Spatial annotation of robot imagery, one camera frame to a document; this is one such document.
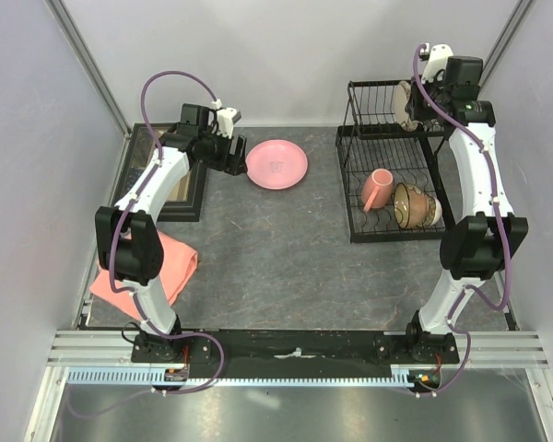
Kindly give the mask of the pink plate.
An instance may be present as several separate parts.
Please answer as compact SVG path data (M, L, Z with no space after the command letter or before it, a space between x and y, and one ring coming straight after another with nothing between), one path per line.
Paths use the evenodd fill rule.
M298 184L308 171L308 158L287 140L267 140L256 145L246 157L247 175L261 188L280 191Z

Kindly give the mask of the cream speckled oval plate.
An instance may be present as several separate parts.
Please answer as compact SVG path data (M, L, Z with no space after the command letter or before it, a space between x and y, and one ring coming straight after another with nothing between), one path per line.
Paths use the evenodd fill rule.
M407 110L411 99L411 86L402 80L394 87L393 111L397 124L407 132L415 132L419 121L414 121Z

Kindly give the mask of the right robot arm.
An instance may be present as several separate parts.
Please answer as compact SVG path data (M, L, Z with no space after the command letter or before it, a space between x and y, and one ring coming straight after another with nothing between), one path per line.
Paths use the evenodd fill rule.
M496 117L479 99L483 61L447 45L417 47L406 112L435 120L453 152L461 185L461 220L442 239L442 273L428 302L406 327L403 347L414 362L456 361L456 320L471 296L494 311L510 300L512 257L528 233L503 188L496 156Z

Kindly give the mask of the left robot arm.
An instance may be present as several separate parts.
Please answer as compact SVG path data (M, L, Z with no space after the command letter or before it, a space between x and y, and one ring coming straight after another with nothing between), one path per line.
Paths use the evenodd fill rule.
M199 164L237 176L246 172L246 140L234 133L241 114L223 106L185 104L169 131L154 134L152 158L114 206L95 214L98 259L115 294L137 311L135 362L175 362L183 354L182 327L166 298L160 272L164 250L156 222L174 186Z

